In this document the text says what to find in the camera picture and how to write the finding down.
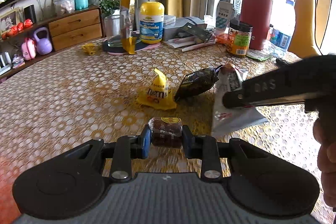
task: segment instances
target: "red water bottle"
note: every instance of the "red water bottle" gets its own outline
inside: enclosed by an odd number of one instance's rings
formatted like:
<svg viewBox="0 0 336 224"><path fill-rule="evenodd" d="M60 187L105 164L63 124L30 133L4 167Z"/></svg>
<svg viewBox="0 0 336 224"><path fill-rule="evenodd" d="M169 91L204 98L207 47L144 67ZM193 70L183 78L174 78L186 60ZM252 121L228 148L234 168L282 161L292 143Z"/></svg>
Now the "red water bottle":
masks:
<svg viewBox="0 0 336 224"><path fill-rule="evenodd" d="M267 39L273 0L243 0L240 21L253 26L250 48L261 50Z"/></svg>

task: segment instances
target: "green label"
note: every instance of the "green label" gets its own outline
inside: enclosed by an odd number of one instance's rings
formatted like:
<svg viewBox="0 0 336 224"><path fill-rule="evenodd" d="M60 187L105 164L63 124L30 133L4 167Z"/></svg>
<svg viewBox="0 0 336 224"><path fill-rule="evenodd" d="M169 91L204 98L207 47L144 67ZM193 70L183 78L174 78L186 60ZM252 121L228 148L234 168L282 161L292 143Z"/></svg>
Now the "green label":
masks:
<svg viewBox="0 0 336 224"><path fill-rule="evenodd" d="M239 47L248 47L249 45L249 36L248 35L239 35L236 34L235 45Z"/></svg>

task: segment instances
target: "human hand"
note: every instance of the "human hand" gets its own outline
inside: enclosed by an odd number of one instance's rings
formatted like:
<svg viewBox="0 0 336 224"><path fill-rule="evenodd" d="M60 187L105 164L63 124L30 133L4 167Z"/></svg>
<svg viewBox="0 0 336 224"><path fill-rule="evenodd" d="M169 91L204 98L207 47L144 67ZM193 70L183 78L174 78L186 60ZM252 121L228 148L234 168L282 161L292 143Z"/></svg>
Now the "human hand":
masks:
<svg viewBox="0 0 336 224"><path fill-rule="evenodd" d="M336 207L336 142L329 144L317 119L313 127L314 138L321 144L317 157L317 166L321 170L321 183L324 201L330 207Z"/></svg>

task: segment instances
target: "wooden drawer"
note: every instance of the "wooden drawer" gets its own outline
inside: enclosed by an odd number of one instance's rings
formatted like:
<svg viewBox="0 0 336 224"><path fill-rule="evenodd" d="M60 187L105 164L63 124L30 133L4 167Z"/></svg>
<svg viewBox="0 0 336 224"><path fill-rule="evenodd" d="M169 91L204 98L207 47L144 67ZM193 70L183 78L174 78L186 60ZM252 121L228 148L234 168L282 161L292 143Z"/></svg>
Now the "wooden drawer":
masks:
<svg viewBox="0 0 336 224"><path fill-rule="evenodd" d="M101 26L99 23L60 34L52 38L52 43L55 51L59 51L91 39L100 38L101 36Z"/></svg>
<svg viewBox="0 0 336 224"><path fill-rule="evenodd" d="M58 36L100 22L99 10L91 10L61 18L49 23L51 37Z"/></svg>

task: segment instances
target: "floral tablecloth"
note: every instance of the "floral tablecloth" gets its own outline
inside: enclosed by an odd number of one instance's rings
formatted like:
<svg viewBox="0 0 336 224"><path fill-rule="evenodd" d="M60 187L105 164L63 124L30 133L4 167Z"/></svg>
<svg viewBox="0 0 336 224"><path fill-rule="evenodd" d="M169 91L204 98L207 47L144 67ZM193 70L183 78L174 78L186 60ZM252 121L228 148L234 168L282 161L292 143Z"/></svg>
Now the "floral tablecloth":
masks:
<svg viewBox="0 0 336 224"><path fill-rule="evenodd" d="M288 53L286 60L298 58ZM188 52L161 46L121 56L101 51L88 56L76 46L5 81L1 84L0 108L0 224L10 223L20 214L11 195L20 173L91 138L111 142L122 135L139 134L152 117L180 117L194 133L209 134L213 90L181 100L176 110L169 111L141 106L135 100L154 78L154 68L164 72L177 89L184 75L226 63L248 69L248 77L277 68L271 60L256 62L229 56L222 45ZM316 162L319 144L312 135L316 113L305 114L302 105L258 109L269 122L221 140L239 137L320 180ZM133 160L132 165L134 172L199 172L201 161L186 160L178 149L151 147L148 159ZM225 160L222 169L229 175ZM322 223L332 223L333 213L324 204L322 191L313 216Z"/></svg>

